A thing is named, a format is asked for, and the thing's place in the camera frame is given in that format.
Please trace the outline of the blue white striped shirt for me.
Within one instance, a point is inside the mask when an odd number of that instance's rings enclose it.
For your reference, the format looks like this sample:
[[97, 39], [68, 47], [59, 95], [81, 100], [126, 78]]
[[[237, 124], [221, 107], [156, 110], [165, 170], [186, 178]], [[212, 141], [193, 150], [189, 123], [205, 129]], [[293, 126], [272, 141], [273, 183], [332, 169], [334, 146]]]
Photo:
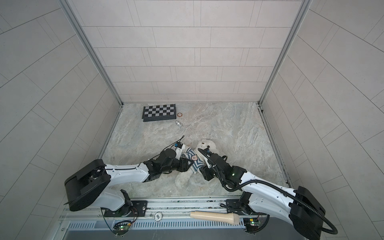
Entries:
[[194, 150], [191, 147], [188, 147], [184, 155], [187, 157], [187, 159], [194, 161], [194, 164], [191, 166], [191, 169], [194, 174], [199, 171], [199, 168], [204, 167], [206, 165], [204, 156], [198, 151], [198, 149]]

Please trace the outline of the white fluffy teddy bear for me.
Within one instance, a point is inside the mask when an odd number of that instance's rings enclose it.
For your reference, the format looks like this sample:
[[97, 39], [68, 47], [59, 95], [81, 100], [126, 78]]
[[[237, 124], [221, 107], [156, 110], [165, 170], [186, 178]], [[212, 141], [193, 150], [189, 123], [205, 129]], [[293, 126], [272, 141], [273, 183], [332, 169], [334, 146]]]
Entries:
[[181, 158], [186, 158], [188, 160], [192, 160], [192, 166], [186, 171], [179, 173], [175, 178], [175, 184], [178, 190], [186, 190], [189, 185], [192, 187], [203, 187], [205, 185], [206, 180], [204, 179], [200, 169], [205, 167], [206, 161], [204, 156], [198, 151], [198, 149], [206, 149], [209, 148], [214, 152], [217, 151], [216, 144], [207, 139], [203, 139], [198, 142], [198, 145], [195, 149], [183, 145], [181, 148]]

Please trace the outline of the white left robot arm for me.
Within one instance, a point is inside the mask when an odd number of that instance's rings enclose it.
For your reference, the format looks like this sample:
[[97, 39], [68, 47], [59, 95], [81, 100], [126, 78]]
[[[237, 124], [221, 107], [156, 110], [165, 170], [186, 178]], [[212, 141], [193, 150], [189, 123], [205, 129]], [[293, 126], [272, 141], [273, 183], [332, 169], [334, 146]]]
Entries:
[[186, 172], [194, 164], [183, 158], [181, 150], [166, 149], [157, 159], [137, 165], [116, 166], [96, 159], [65, 180], [70, 211], [76, 212], [96, 206], [116, 212], [130, 205], [125, 190], [116, 191], [112, 186], [124, 183], [146, 183], [173, 171]]

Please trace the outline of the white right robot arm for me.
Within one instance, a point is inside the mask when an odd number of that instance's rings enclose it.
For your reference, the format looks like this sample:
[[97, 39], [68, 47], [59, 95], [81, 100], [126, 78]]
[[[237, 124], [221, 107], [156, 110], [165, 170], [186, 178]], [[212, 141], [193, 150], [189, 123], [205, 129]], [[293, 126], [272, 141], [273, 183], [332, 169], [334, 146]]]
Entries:
[[200, 171], [207, 181], [219, 179], [228, 192], [242, 191], [243, 213], [262, 213], [294, 226], [308, 240], [319, 240], [325, 221], [325, 208], [306, 188], [285, 188], [265, 181], [244, 168], [231, 166], [224, 157], [199, 150], [207, 166]]

